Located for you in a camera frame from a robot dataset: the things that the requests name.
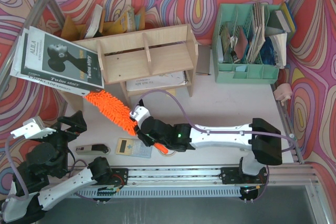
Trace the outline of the clear tape roll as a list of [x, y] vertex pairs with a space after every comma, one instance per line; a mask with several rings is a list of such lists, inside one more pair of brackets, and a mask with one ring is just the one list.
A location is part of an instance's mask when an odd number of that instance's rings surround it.
[[163, 155], [164, 157], [172, 157], [176, 154], [176, 151], [172, 151], [170, 153], [163, 153], [161, 152], [161, 155]]

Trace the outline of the black binder clip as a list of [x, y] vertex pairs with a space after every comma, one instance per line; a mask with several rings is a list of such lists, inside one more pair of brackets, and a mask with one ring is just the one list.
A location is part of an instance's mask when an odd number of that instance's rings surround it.
[[141, 100], [139, 100], [139, 103], [138, 103], [138, 105], [139, 106], [144, 106], [144, 102], [143, 102], [143, 100], [141, 99]]

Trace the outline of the beige and blue calculator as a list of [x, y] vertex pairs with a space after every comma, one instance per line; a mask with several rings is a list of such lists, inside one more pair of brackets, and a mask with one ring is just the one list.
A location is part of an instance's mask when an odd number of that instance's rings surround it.
[[133, 138], [119, 138], [115, 150], [117, 155], [151, 158], [152, 147], [147, 147], [141, 140]]

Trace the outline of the white Chokladfabriken book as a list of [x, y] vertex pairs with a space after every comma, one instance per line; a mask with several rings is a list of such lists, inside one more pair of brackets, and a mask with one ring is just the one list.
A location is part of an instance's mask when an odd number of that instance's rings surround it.
[[81, 97], [84, 97], [86, 95], [89, 94], [88, 90], [84, 90], [84, 89], [80, 89], [80, 88], [76, 88], [76, 87], [71, 87], [68, 86], [66, 84], [62, 84], [59, 82], [54, 82], [54, 81], [50, 81], [50, 80], [44, 80], [41, 79], [39, 77], [34, 77], [34, 76], [29, 76], [26, 74], [22, 74], [21, 73], [21, 66], [22, 66], [22, 58], [24, 53], [24, 39], [23, 36], [25, 36], [26, 34], [28, 34], [28, 29], [24, 28], [22, 35], [19, 36], [18, 38], [18, 42], [16, 45], [16, 49], [15, 49], [15, 54], [14, 54], [14, 59], [13, 59], [13, 63], [12, 63], [12, 67], [10, 70], [10, 75], [13, 77], [17, 77], [20, 79], [24, 79], [24, 80], [28, 80], [28, 81], [32, 81], [38, 84], [42, 84], [45, 85], [47, 87], [51, 87], [51, 88], [55, 88], [58, 89], [62, 92], [69, 92], [72, 94], [76, 94], [79, 95]]

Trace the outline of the pink piggy figurine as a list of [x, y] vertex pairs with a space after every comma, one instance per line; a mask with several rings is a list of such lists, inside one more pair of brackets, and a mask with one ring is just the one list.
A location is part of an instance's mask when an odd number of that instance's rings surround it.
[[287, 100], [290, 100], [292, 96], [292, 88], [289, 83], [283, 83], [279, 85], [274, 91], [275, 100], [279, 101], [282, 106], [285, 105]]

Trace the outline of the spiral notebook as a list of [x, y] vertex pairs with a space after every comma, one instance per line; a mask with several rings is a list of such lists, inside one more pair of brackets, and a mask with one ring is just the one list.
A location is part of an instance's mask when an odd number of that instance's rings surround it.
[[158, 76], [151, 76], [126, 82], [127, 91], [138, 91], [148, 89], [159, 89], [172, 86], [183, 86], [188, 84], [186, 71], [179, 71]]

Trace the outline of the wooden bookshelf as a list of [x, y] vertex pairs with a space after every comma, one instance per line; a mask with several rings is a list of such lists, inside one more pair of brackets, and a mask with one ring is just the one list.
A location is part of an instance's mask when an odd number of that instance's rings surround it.
[[132, 96], [145, 90], [128, 91], [127, 81], [172, 72], [186, 71], [185, 86], [193, 95], [198, 43], [189, 24], [77, 40], [76, 44], [98, 53], [105, 85], [120, 84], [128, 106]]

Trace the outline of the mint green desk organizer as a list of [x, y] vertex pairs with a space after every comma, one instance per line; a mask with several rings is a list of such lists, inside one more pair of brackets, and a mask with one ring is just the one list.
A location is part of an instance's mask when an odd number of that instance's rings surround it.
[[215, 81], [274, 84], [279, 69], [261, 58], [265, 28], [276, 5], [220, 4], [212, 38]]

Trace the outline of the orange microfiber duster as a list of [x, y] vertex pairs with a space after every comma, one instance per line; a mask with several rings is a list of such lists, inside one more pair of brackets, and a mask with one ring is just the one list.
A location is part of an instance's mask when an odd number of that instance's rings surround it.
[[121, 127], [129, 135], [135, 136], [135, 127], [138, 123], [131, 119], [130, 108], [123, 104], [118, 98], [105, 90], [99, 92], [91, 91], [84, 96], [85, 100], [98, 108], [99, 112], [111, 122]]

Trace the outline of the yellow sticky note pad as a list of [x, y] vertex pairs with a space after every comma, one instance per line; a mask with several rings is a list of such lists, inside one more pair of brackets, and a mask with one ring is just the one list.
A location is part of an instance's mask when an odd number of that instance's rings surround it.
[[169, 89], [169, 90], [167, 90], [167, 92], [170, 93], [173, 96], [176, 95], [176, 90], [175, 89]]

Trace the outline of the Twins story book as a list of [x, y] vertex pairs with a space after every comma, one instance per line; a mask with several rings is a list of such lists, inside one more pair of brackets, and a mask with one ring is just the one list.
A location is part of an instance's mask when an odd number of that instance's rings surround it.
[[96, 52], [32, 26], [24, 29], [22, 39], [22, 74], [81, 89], [81, 95], [104, 89]]

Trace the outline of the yellow file rack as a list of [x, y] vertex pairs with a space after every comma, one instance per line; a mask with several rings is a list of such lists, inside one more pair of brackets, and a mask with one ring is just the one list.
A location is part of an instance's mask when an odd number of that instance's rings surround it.
[[[102, 12], [98, 32], [102, 36], [122, 34], [145, 29], [145, 7], [142, 6], [135, 14], [134, 8], [128, 6], [116, 21], [104, 22], [105, 10]], [[82, 40], [81, 34], [86, 25], [76, 25], [70, 16], [66, 17], [61, 38], [68, 41]]]

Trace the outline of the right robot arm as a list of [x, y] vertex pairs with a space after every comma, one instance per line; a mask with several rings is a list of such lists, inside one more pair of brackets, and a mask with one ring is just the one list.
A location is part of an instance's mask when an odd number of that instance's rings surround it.
[[166, 124], [152, 116], [137, 119], [134, 128], [146, 146], [186, 152], [204, 147], [231, 147], [247, 151], [239, 161], [240, 173], [256, 176], [265, 166], [282, 164], [280, 131], [261, 118], [234, 127]]

